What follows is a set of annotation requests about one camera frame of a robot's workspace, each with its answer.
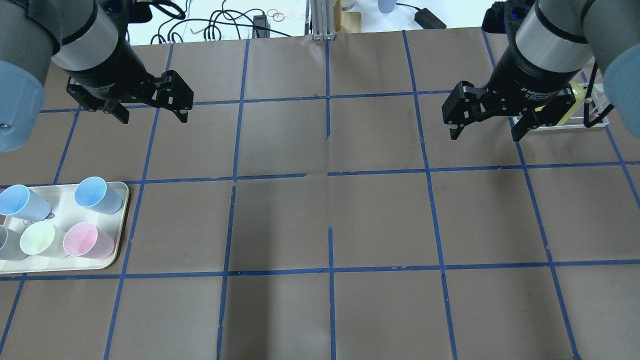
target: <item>metal bracket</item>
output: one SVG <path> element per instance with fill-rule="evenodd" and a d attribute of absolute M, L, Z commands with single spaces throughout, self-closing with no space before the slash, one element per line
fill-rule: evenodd
<path fill-rule="evenodd" d="M 333 1 L 309 0 L 311 2 L 311 21 L 313 23 L 313 40 L 334 40 Z"/>

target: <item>blue cap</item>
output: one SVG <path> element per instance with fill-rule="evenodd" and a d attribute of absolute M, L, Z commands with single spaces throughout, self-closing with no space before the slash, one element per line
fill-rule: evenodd
<path fill-rule="evenodd" d="M 629 133 L 640 138 L 640 44 L 619 55 L 604 74 L 604 92 Z"/>
<path fill-rule="evenodd" d="M 0 61 L 0 152 L 23 146 L 44 104 L 42 84 L 28 71 Z"/>

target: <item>yellow object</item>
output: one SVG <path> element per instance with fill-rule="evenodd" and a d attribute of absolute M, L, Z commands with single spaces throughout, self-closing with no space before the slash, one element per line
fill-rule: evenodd
<path fill-rule="evenodd" d="M 575 96 L 575 104 L 573 104 L 569 111 L 564 114 L 562 119 L 560 119 L 560 121 L 556 124 L 557 126 L 564 125 L 564 123 L 569 120 L 571 115 L 573 115 L 580 108 L 582 103 L 584 103 L 584 89 L 582 88 L 582 86 L 574 83 L 573 81 L 569 81 L 569 84 L 571 85 L 571 90 L 573 91 L 573 95 Z M 544 108 L 544 106 L 540 106 L 536 109 L 536 111 L 540 111 L 542 110 L 542 108 Z"/>

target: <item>tray with cups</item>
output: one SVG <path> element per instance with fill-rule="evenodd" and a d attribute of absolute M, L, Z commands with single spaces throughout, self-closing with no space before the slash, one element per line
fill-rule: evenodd
<path fill-rule="evenodd" d="M 0 193 L 0 274 L 106 268 L 129 206 L 125 183 L 13 185 Z"/>

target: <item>pink cup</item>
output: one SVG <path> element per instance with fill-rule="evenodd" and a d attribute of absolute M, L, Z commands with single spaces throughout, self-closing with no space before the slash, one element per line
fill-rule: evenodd
<path fill-rule="evenodd" d="M 116 247 L 115 241 L 104 231 L 88 222 L 74 225 L 62 242 L 65 252 L 71 256 L 90 259 L 104 259 Z"/>

